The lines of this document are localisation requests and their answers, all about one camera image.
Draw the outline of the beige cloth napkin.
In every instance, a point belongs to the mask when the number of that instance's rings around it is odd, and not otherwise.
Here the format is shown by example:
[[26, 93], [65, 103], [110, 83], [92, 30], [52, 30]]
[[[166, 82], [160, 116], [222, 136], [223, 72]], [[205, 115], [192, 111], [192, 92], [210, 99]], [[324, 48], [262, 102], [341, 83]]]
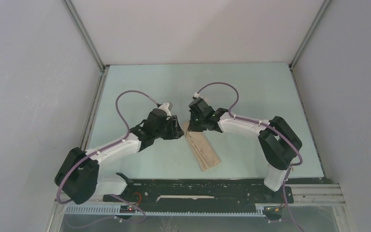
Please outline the beige cloth napkin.
[[185, 130], [185, 139], [189, 145], [196, 161], [199, 164], [200, 170], [205, 172], [221, 163], [221, 159], [217, 155], [214, 148], [211, 146], [203, 132], [189, 131], [189, 122], [182, 124]]

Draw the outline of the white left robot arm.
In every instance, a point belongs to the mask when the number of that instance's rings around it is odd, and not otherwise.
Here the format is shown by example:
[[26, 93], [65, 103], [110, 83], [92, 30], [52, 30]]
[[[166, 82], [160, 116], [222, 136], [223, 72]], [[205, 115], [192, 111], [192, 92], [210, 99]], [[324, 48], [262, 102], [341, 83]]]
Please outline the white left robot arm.
[[101, 169], [154, 144], [157, 139], [176, 140], [184, 135], [178, 118], [168, 110], [153, 109], [147, 119], [130, 128], [123, 137], [97, 149], [71, 149], [62, 163], [54, 183], [58, 186], [57, 200], [61, 204], [82, 204], [93, 195], [114, 193], [121, 201], [133, 196], [133, 187], [121, 174], [101, 175]]

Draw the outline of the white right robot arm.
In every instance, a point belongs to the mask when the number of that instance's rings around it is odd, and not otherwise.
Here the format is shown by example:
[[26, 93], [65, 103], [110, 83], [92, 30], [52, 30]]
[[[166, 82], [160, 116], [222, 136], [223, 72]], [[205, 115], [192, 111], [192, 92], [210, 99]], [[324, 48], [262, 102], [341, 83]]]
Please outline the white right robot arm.
[[299, 153], [302, 141], [288, 123], [279, 116], [259, 120], [233, 115], [225, 108], [214, 110], [201, 97], [195, 98], [188, 107], [189, 131], [216, 131], [258, 138], [269, 164], [261, 194], [268, 202], [276, 201], [281, 196], [281, 186], [294, 166], [294, 159], [299, 158], [299, 164], [303, 162]]

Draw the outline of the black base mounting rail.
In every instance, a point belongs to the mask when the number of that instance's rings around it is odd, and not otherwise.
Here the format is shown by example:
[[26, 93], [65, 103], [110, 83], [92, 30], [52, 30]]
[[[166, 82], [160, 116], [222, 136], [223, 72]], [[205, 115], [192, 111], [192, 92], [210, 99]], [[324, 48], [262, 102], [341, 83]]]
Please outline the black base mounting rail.
[[119, 199], [103, 202], [139, 203], [147, 213], [255, 213], [257, 206], [293, 203], [290, 187], [272, 191], [263, 179], [134, 179]]

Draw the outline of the aluminium corner frame post right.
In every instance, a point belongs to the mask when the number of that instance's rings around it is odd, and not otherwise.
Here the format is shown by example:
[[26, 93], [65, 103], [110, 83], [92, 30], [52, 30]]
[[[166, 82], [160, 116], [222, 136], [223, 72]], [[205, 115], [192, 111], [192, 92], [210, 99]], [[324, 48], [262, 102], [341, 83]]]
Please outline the aluminium corner frame post right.
[[300, 60], [303, 52], [305, 51], [308, 43], [310, 42], [313, 34], [316, 32], [317, 27], [319, 26], [320, 22], [322, 21], [326, 11], [328, 10], [329, 6], [331, 5], [332, 0], [324, 0], [317, 11], [317, 14], [315, 15], [314, 19], [311, 22], [310, 27], [308, 28], [303, 40], [301, 41], [298, 49], [296, 50], [290, 64], [289, 68], [293, 72], [298, 61]]

